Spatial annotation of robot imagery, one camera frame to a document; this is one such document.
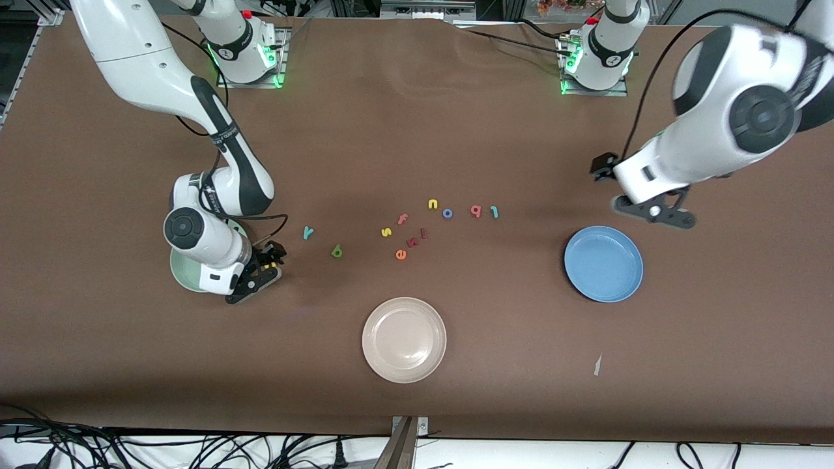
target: beige plate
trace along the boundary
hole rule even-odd
[[[376,307],[362,332],[368,365],[388,381],[413,383],[430,375],[446,353],[446,326],[437,310],[416,298]]]

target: blue plate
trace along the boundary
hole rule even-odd
[[[579,230],[565,249],[565,270],[582,295],[603,303],[623,301],[643,280],[637,246],[609,226]]]

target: white floor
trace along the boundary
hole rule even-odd
[[[309,441],[331,439],[332,436],[317,436]],[[141,437],[127,438],[134,441],[194,441],[199,437]],[[257,441],[246,449],[252,454],[255,466],[262,467],[268,458],[269,450],[273,455],[280,451],[281,436],[271,436],[269,446]],[[242,436],[237,441],[248,440]],[[362,438],[344,442],[344,455],[348,461],[375,459],[382,452],[386,438]],[[194,459],[201,444],[172,447],[130,446],[131,452],[142,461],[159,469],[185,469]],[[733,445],[694,444],[701,458],[704,469],[729,469]],[[201,467],[211,467],[233,448],[228,444],[216,451]],[[613,466],[626,448],[622,442],[596,441],[497,441],[497,440],[420,440],[414,469],[430,469],[452,463],[449,469],[608,469]],[[33,442],[15,443],[12,439],[0,441],[0,469],[13,469],[23,464],[35,463],[46,453],[48,445]],[[306,459],[320,466],[328,466],[334,460],[333,444],[314,448],[304,453],[300,459]],[[89,461],[82,451],[76,454],[83,461]],[[689,463],[697,469],[694,459],[684,451]],[[312,467],[307,462],[294,460],[294,467],[301,469]],[[132,464],[134,469],[139,464]],[[223,468],[249,469],[243,459],[225,462]],[[686,469],[678,460],[674,443],[637,443],[623,464],[623,469],[649,469],[670,467]],[[781,445],[744,445],[741,449],[737,469],[834,469],[834,447],[831,446],[781,446]],[[56,454],[52,469],[72,469],[64,455]]]

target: brown table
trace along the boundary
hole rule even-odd
[[[587,174],[622,147],[674,32],[646,31],[629,98],[588,98],[560,95],[547,53],[445,23],[313,21],[284,89],[231,92],[275,181],[269,213],[291,217],[285,277],[231,307],[177,285],[162,236],[174,179],[207,169],[211,143],[118,99],[67,17],[0,133],[0,398],[109,426],[385,433],[390,416],[421,414],[443,436],[830,442],[831,129],[698,184],[689,232],[613,214],[617,184]],[[671,122],[671,76],[703,33],[660,72],[637,145]],[[472,204],[500,217],[474,219]],[[627,301],[587,300],[565,277],[567,240],[592,224],[641,249]],[[395,259],[419,228],[429,238]],[[450,338],[413,385],[375,375],[359,340],[400,295],[434,305]]]

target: paper scrap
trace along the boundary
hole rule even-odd
[[[596,366],[594,367],[594,376],[600,375],[600,365],[602,365],[602,354],[600,353],[600,358],[596,359]]]

